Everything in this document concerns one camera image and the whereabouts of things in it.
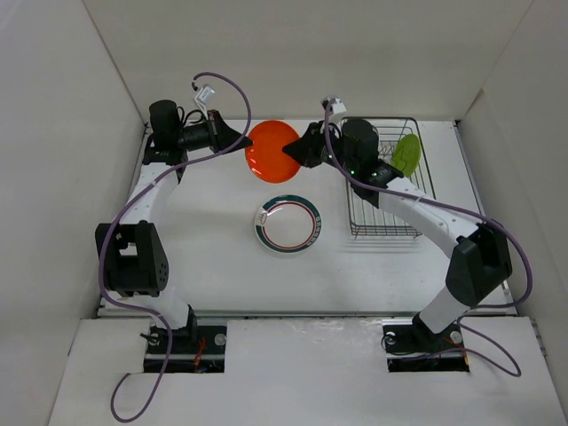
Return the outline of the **orange plate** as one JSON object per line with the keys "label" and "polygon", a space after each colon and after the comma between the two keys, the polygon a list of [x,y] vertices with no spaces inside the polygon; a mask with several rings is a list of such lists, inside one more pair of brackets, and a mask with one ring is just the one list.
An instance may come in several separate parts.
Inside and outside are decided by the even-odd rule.
{"label": "orange plate", "polygon": [[299,171],[300,165],[282,151],[284,146],[299,139],[297,132],[285,122],[260,122],[248,138],[252,145],[245,149],[245,159],[257,178],[270,184],[281,184]]}

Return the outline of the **white plate green red rim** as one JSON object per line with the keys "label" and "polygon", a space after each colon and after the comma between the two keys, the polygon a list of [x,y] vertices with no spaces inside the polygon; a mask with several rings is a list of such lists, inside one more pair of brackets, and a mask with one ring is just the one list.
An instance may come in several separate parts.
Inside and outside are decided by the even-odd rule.
{"label": "white plate green red rim", "polygon": [[282,194],[265,201],[254,218],[259,242],[279,255],[296,255],[307,250],[320,236],[321,214],[306,198]]}

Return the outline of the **lime green plate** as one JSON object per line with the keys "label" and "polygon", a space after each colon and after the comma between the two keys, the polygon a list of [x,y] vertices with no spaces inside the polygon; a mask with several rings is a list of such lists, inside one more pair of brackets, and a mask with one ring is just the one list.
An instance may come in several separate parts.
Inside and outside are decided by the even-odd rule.
{"label": "lime green plate", "polygon": [[407,134],[399,140],[391,155],[391,165],[410,178],[418,168],[422,156],[421,140],[415,134]]}

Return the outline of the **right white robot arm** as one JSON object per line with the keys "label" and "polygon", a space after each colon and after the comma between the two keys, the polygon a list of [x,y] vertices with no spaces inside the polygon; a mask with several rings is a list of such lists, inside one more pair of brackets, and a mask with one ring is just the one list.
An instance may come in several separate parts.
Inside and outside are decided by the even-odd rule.
{"label": "right white robot arm", "polygon": [[309,125],[284,154],[305,168],[322,163],[344,172],[351,188],[372,206],[411,225],[448,257],[445,285],[413,318],[410,338],[420,349],[439,343],[462,314],[478,306],[512,273],[505,234],[484,220],[457,216],[436,205],[393,162],[379,155],[379,137],[362,119],[342,127]]}

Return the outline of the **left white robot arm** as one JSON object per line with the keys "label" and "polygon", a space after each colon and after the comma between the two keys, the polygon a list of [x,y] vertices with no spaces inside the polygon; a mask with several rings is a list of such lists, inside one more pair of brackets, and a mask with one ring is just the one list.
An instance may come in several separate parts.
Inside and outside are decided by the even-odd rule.
{"label": "left white robot arm", "polygon": [[138,181],[115,219],[95,231],[102,297],[115,307],[153,316],[181,352],[196,346],[199,332],[192,308],[166,289],[170,265],[156,223],[192,165],[192,151],[209,149],[215,158],[252,144],[205,101],[195,105],[195,120],[172,100],[155,101],[149,107],[150,133]]}

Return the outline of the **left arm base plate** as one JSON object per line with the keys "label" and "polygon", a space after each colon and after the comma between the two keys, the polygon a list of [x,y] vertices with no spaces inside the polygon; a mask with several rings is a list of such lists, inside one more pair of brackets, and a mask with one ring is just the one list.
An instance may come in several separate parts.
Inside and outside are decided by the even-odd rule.
{"label": "left arm base plate", "polygon": [[[185,328],[173,331],[173,345],[166,373],[221,374],[225,371],[226,325],[198,325],[195,336]],[[141,334],[146,339],[145,373],[159,373],[167,350],[167,332],[157,326]]]}

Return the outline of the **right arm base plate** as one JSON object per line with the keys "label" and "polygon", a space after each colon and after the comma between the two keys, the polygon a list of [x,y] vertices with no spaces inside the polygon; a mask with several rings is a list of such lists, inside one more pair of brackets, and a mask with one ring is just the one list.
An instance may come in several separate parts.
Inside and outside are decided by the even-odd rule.
{"label": "right arm base plate", "polygon": [[461,329],[453,324],[439,335],[413,324],[383,325],[381,345],[390,373],[468,373]]}

